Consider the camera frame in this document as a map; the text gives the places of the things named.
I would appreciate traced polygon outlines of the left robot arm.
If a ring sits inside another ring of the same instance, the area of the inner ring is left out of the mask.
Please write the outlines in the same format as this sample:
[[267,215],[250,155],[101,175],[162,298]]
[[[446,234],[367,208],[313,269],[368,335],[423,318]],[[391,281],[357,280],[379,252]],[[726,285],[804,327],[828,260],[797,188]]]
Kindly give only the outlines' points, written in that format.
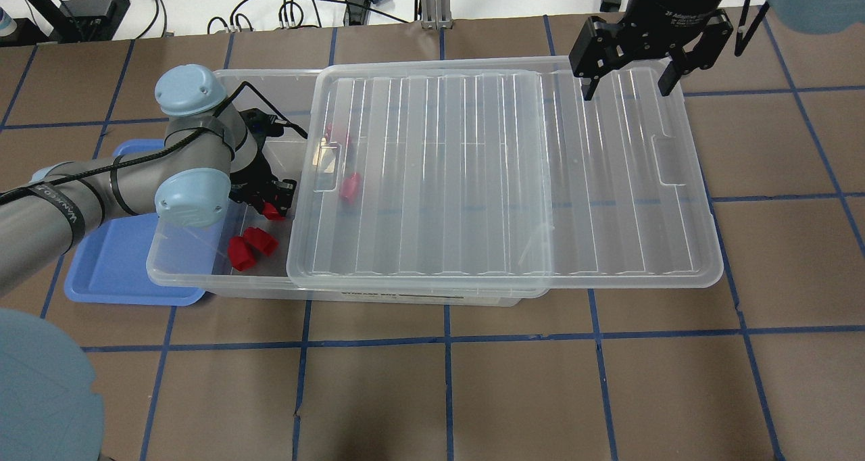
[[272,103],[266,111],[236,109],[245,89],[264,98],[250,82],[228,92],[214,71],[177,66],[155,84],[155,100],[169,117],[160,150],[47,166],[3,193],[2,293],[111,220],[157,214],[174,226],[205,228],[232,203],[284,218],[297,183],[276,177],[264,144],[286,128],[302,139],[308,134]]

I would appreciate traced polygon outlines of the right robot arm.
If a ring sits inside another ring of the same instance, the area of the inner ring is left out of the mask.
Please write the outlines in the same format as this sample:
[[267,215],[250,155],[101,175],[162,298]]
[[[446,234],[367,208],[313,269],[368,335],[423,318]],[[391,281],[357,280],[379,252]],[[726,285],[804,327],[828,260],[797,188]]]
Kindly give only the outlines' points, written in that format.
[[584,100],[593,98],[601,79],[612,71],[665,58],[668,65],[658,91],[667,97],[684,76],[713,67],[729,40],[735,42],[735,55],[741,55],[769,11],[791,30],[806,34],[843,32],[863,22],[863,0],[764,0],[752,20],[744,6],[738,23],[731,21],[722,2],[629,0],[616,23],[587,18],[568,56]]

